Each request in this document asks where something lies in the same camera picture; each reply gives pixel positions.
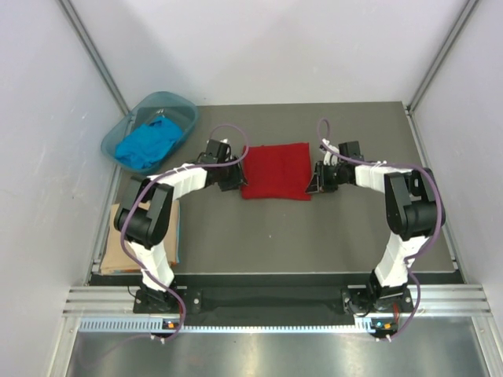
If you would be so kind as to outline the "red t-shirt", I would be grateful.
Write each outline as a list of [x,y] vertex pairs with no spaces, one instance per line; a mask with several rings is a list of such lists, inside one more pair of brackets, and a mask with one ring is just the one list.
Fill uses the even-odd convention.
[[240,189],[243,199],[292,199],[309,201],[310,146],[305,143],[250,147],[243,163],[248,183]]

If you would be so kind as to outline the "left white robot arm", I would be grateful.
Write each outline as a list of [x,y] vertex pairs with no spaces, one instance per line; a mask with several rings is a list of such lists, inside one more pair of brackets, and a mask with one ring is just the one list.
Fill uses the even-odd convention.
[[131,178],[127,194],[113,220],[125,254],[142,274],[135,295],[135,313],[173,313],[183,309],[182,298],[171,287],[174,273],[164,247],[175,203],[191,192],[217,185],[221,191],[247,184],[242,157],[232,154],[229,142],[211,139],[191,163],[163,174]]

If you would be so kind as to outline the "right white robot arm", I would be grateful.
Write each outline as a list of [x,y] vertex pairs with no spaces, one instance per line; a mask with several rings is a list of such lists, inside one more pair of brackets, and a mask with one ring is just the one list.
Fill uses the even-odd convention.
[[434,243],[444,222],[445,210],[432,172],[414,165],[366,161],[359,143],[338,146],[325,138],[307,194],[335,192],[354,185],[384,195],[390,229],[383,257],[369,275],[363,298],[350,298],[348,308],[383,311],[406,296],[409,272],[418,254]]

